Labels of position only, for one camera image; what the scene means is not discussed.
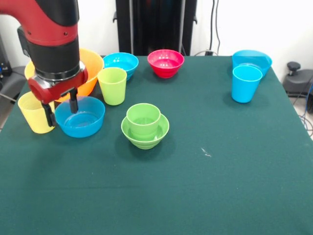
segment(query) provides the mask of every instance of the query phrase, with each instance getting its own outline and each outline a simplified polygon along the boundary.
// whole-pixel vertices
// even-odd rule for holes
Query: orange bowl
[[[94,86],[97,83],[97,74],[101,71],[101,69],[103,69],[104,61],[101,58],[101,56],[98,55],[97,53],[91,50],[83,49],[83,48],[79,49],[79,55],[80,55],[80,60],[86,66],[86,69],[88,72],[88,80],[85,84],[81,85],[78,88],[77,95],[87,96],[87,95],[90,95]],[[34,67],[33,62],[30,61],[26,65],[24,74],[25,74],[26,79],[29,79],[30,77],[35,75],[35,67]],[[63,102],[67,99],[69,99],[69,94],[57,99],[56,101]]]

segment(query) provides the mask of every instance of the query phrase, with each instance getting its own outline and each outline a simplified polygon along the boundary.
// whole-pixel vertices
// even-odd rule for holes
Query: white wall
[[[273,68],[282,79],[286,63],[294,60],[313,69],[313,1],[220,0],[218,12],[220,55],[241,49],[256,49],[273,59]],[[99,54],[118,51],[117,23],[112,23],[115,0],[78,0],[79,42]],[[198,0],[192,55],[209,48],[212,0]],[[25,65],[16,29],[19,23],[0,16],[0,34],[12,66]],[[213,49],[217,48],[214,39]]]
[[[199,23],[194,24],[192,54],[209,48],[211,7],[212,0],[198,0]],[[220,55],[242,49],[262,51],[272,58],[280,80],[289,61],[313,69],[312,10],[311,0],[220,0]],[[217,49],[216,38],[212,49]]]

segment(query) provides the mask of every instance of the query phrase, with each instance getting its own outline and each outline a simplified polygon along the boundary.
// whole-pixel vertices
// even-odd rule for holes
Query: blue bowl
[[[104,68],[118,67],[125,70],[127,73],[127,80],[132,77],[139,64],[136,56],[124,52],[107,55],[103,60]]]
[[[55,119],[62,131],[68,136],[84,138],[95,134],[103,124],[104,104],[89,96],[77,97],[78,112],[70,111],[69,101],[55,109]]]
[[[233,54],[233,69],[239,65],[250,65],[256,67],[262,72],[262,77],[264,77],[270,66],[272,65],[272,59],[257,50],[240,50]]]

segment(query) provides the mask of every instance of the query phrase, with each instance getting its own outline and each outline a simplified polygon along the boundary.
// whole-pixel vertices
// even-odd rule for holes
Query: blue cup
[[[84,138],[95,134],[103,124],[104,104],[94,97],[77,97],[78,111],[73,114],[69,101],[61,103],[55,109],[55,119],[62,131],[68,136]]]
[[[262,72],[256,67],[240,65],[233,70],[231,97],[239,103],[252,100],[262,78]]]
[[[233,69],[239,65],[250,65],[258,68],[263,77],[267,74],[270,66],[272,65],[272,59],[257,50],[240,50],[232,56]]]
[[[136,56],[125,52],[107,55],[103,58],[103,60],[104,68],[116,67],[125,70],[127,73],[127,80],[132,77],[139,64]]]

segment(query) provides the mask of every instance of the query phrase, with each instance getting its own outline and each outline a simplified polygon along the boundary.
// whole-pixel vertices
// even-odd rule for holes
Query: green cup
[[[132,136],[138,141],[151,141],[157,135],[161,111],[153,104],[135,104],[127,110],[126,118]]]
[[[127,73],[120,68],[102,69],[98,81],[104,101],[109,105],[119,105],[125,100]]]

